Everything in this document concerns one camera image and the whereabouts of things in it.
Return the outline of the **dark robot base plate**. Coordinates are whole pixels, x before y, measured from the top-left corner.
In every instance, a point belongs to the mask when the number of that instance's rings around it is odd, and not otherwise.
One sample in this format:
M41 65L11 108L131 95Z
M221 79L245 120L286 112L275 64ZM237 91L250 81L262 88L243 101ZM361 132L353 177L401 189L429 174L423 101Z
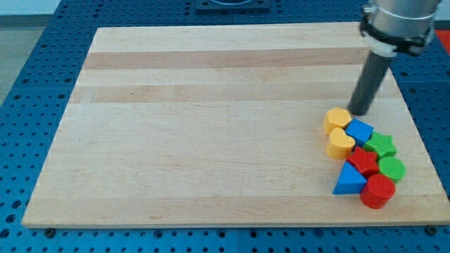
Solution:
M196 11L269 11L270 0L195 0Z

